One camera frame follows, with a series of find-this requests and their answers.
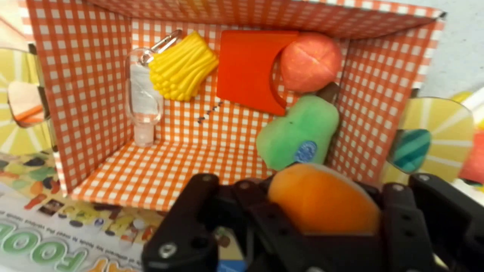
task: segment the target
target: pink ball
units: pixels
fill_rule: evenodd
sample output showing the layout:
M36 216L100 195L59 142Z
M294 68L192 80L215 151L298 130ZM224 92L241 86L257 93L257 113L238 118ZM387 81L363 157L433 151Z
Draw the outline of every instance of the pink ball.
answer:
M281 56L283 83L295 92L316 92L334 81L342 68L342 53L325 34L303 33Z

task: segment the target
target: bottle cap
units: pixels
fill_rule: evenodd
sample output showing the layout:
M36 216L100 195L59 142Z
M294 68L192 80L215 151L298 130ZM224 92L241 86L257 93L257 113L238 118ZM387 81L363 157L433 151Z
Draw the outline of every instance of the bottle cap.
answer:
M154 142L154 124L136 122L135 124L135 145L150 146Z

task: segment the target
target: green sponge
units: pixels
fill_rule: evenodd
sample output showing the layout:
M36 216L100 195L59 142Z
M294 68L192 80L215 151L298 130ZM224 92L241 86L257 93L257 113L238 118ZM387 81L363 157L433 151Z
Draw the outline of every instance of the green sponge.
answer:
M283 118L275 118L257 136L257 152L275 170L294 161L322 163L339 124L337 109L306 95Z

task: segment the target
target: orange sponge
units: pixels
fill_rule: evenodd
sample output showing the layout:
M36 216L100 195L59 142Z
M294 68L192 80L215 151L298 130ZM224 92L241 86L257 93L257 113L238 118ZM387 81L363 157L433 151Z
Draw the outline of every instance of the orange sponge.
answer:
M380 226L372 198L322 164L294 164L275 174L269 199L306 234L375 234Z

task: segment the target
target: cardboard box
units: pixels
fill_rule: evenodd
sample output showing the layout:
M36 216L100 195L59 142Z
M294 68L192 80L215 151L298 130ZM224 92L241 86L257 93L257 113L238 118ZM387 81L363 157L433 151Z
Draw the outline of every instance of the cardboard box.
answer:
M216 53L227 28L337 38L345 56L336 102L342 124L328 163L378 184L401 115L424 83L443 28L440 10L371 0L27 0L27 9L62 189L76 199L159 210L170 208L195 172L215 172L224 184L269 175L254 142L272 116L221 102L212 74L195 101L165 101L159 143L136 148L124 109L130 48L150 47L179 27L198 31ZM297 99L281 84L278 90L289 104Z

